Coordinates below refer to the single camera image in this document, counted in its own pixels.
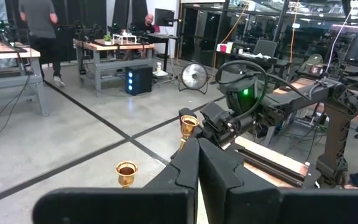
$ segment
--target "black floor tape line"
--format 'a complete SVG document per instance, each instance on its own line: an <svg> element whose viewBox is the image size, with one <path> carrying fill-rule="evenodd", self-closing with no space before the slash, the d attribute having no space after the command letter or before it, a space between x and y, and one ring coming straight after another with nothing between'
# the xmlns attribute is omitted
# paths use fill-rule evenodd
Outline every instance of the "black floor tape line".
<svg viewBox="0 0 358 224"><path fill-rule="evenodd" d="M219 97L218 99L214 100L214 102L221 101L221 100L223 100L224 98L225 98L225 96L221 96L221 97ZM191 111L192 111L192 112L196 112L196 111L202 109L205 105L206 105L206 104L203 104L203 105L201 105L201 106L199 106L199 107L196 107L196 108L192 109ZM139 132L139 133L137 133L137 134L134 134L134 135L132 136L132 138L137 139L137 138L139 138L139 137L141 137L141 136L143 136L143 135L145 135L145 134L148 134L148 133L150 133L150 132L152 132L152 131L157 130L158 128L162 128L162 127L164 127L164 126L167 125L167 124L170 124L170 123L172 123L172 122L174 122L174 121L178 121L178 119L179 119L179 116L176 116L176 117L174 117L174 118L171 118L171 119L169 119L169 120L166 120L166 121L164 121L164 122L162 122L162 123L160 123L160 124L158 124L158 125L152 126L151 128L148 128L148 129L146 129L146 130L144 130L144 131L141 131L141 132Z"/></svg>
<svg viewBox="0 0 358 224"><path fill-rule="evenodd" d="M29 180L26 180L21 184L18 184L16 186L11 187L10 189L4 190L4 191L0 192L0 200L4 199L6 197L9 197L9 196L11 196L13 194L16 194L16 193L20 192L21 190L24 190L24 189L26 189L28 187L31 187L31 186L35 185L35 184L38 184L39 182L41 182L43 180L51 178L51 177L53 177L53 176L65 171L65 170L68 170L68 169L70 169L70 168L72 168L74 166L77 166L77 165L79 165L79 164L81 164L83 162L86 162L86 161L88 161L88 160L90 160L90 159L92 159L92 158L94 158L96 156L102 155L103 153L108 152L108 151L110 151L110 150L112 150L112 149L114 149L114 148L116 148L116 147L118 147L118 146L120 146L120 145L122 145L124 143L127 143L127 142L129 142L129 139L123 139L123 140L118 141L118 142L116 142L114 144L111 144L109 146L103 147L103 148L101 148L101 149L99 149L97 151L91 152L91 153L89 153L89 154L87 154L87 155L85 155L83 157L75 159L74 161L68 162L68 163L66 163L66 164L64 164L64 165L62 165L60 167L56 167L56 168L54 168L54 169L52 169L52 170L50 170L50 171L48 171L46 173L43 173L43 174L41 174L41 175L39 175L37 177L31 178Z"/></svg>
<svg viewBox="0 0 358 224"><path fill-rule="evenodd" d="M138 134L133 135L132 137L130 137L128 134L126 134L124 131L120 130L118 127L116 127L115 125L111 124L109 121L105 120L104 118L100 117L98 114L96 114L95 112L91 111L89 108L85 107L84 105L82 105L81 103L79 103L78 101L74 100L72 97L70 97L69 95L67 95L66 93L62 92L60 89L56 88L55 86L51 85L48 82L45 82L49 87L51 87L52 89L58 91L61 95L63 95L64 97L66 97L68 100L70 100L71 102L73 102L75 105L77 105L78 107L80 107L81 109L85 110L87 113L89 113L91 116L94 116L96 119L98 119L100 122L104 123L106 126L108 126L109 128L111 128L112 130L114 130L115 132L117 132L118 134L120 134L124 139L120 140L114 144L110 144L108 146L105 146L101 149L98 149L94 152L91 152L85 156L82 156L80 158L77 158L71 162L68 162L60 167L56 167L48 172L45 172L41 175L38 175L37 177L33 177L29 180L26 180L24 182L22 182L21 184L18 184L16 186L13 186L7 190L3 190L2 192L0 192L0 200L7 198L13 194L16 194L28 187L31 187L35 184L38 184L39 182L49 179L61 172L64 172L74 166L77 166L79 164L82 164L96 156L100 156L110 150L113 150L115 148L117 148L118 146L121 146L127 142L132 143L133 145L135 145L136 147L138 147L140 150L142 150L143 152L145 152L147 155L149 155L150 157L152 157L153 159L156 159L158 161L160 161L161 163L168 165L169 162L166 161L165 159L163 159L162 157L160 157L159 155L157 155L156 153L154 153L152 150L150 150L149 148L145 147L143 144L141 144L140 142L136 141L135 138L141 137L145 134L148 134L158 128L161 128L162 126L165 126L171 122L176 121L179 116L169 119L167 121L164 121L154 127L151 127L149 129L146 129L145 131L142 131ZM224 98L224 96L214 100L219 101L222 100ZM198 111L200 110L202 107L204 107L205 105L199 106L197 108L192 109L192 111Z"/></svg>
<svg viewBox="0 0 358 224"><path fill-rule="evenodd" d="M162 157L160 157L159 155L157 155L157 153L151 151L150 149L148 149L146 146L142 145L140 142L136 141L134 138L130 137L128 134L126 134L123 130L119 129L117 126L113 125L112 123L110 123L109 121L107 121L106 119L102 118L100 115L98 115L97 113L91 111L89 108L87 108L86 106L82 105L80 102L76 101L74 98L72 98L71 96L69 96L67 93L63 92L61 89L53 86L52 84L50 84L49 82L45 82L50 88L56 90L57 92L59 92L61 95L63 95L65 98L67 98L68 100L70 100L72 103L74 103L75 105L77 105L78 107L80 107L81 109L85 110L88 114L90 114L91 116L93 116L94 118L98 119L100 122L102 122L103 124L105 124L107 127L111 128L113 131L117 132L119 135L121 135L124 139L128 139L129 142L133 143L134 145L136 145L140 150L142 150L143 152L145 152L147 155L149 155L150 157L152 157L153 159L156 159L160 162L162 162L163 164L167 165L169 164L168 161L166 161L165 159L163 159Z"/></svg>

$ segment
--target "desktop computer tower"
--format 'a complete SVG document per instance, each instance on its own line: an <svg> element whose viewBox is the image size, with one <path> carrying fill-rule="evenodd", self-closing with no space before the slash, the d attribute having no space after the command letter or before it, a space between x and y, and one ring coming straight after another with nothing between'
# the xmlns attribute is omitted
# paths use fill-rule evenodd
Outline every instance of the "desktop computer tower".
<svg viewBox="0 0 358 224"><path fill-rule="evenodd" d="M139 65L126 67L125 91L133 96L151 92L153 87L153 67Z"/></svg>

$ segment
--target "black pants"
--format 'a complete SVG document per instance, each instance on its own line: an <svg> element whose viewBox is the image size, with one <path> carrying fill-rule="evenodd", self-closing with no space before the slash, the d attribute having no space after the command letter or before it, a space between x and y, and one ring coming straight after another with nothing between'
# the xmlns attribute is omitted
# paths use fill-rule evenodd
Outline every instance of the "black pants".
<svg viewBox="0 0 358 224"><path fill-rule="evenodd" d="M42 65L50 62L53 64L53 76L60 77L59 46L57 39L31 36L30 46L41 53L40 66L42 78L45 78Z"/></svg>

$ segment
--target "floor fan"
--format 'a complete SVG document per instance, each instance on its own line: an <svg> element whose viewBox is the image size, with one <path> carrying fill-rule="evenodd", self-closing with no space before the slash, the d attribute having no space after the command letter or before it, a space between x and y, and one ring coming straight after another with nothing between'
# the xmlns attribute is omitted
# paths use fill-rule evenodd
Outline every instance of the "floor fan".
<svg viewBox="0 0 358 224"><path fill-rule="evenodd" d="M179 91L197 90L202 94L208 91L208 72L202 64L191 62L187 64L179 75Z"/></svg>

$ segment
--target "glass window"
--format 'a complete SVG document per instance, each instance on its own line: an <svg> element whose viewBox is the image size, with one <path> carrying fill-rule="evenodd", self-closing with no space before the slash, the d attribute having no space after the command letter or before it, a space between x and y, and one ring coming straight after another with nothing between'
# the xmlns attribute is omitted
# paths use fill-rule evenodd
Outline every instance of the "glass window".
<svg viewBox="0 0 358 224"><path fill-rule="evenodd" d="M286 18L280 31L279 49L301 55L320 54L323 58L331 51L331 43L336 38L342 23L311 19ZM353 38L358 32L358 24L348 24L342 29L334 47L334 57L343 60Z"/></svg>
<svg viewBox="0 0 358 224"><path fill-rule="evenodd" d="M223 32L224 37L230 32L236 21L240 18L239 13L229 12L224 21L227 25ZM243 14L237 27L233 30L227 40L240 42L242 44L256 44L259 39L272 40L277 27L277 16L261 16Z"/></svg>
<svg viewBox="0 0 358 224"><path fill-rule="evenodd" d="M203 65L212 66L215 40L206 40L194 37L183 37L181 45L181 58L195 60Z"/></svg>
<svg viewBox="0 0 358 224"><path fill-rule="evenodd" d="M358 19L358 1L350 1L347 8L352 9L351 19ZM304 16L319 17L345 17L341 1L326 1L322 3L307 3L290 1L287 14L300 14Z"/></svg>
<svg viewBox="0 0 358 224"><path fill-rule="evenodd" d="M183 35L216 40L222 12L186 9Z"/></svg>
<svg viewBox="0 0 358 224"><path fill-rule="evenodd" d="M257 12L281 12L284 6L284 0L230 0L229 9Z"/></svg>
<svg viewBox="0 0 358 224"><path fill-rule="evenodd" d="M223 9L223 3L201 3L201 4L195 4L195 3L187 3L185 4L185 7L210 7L211 9Z"/></svg>

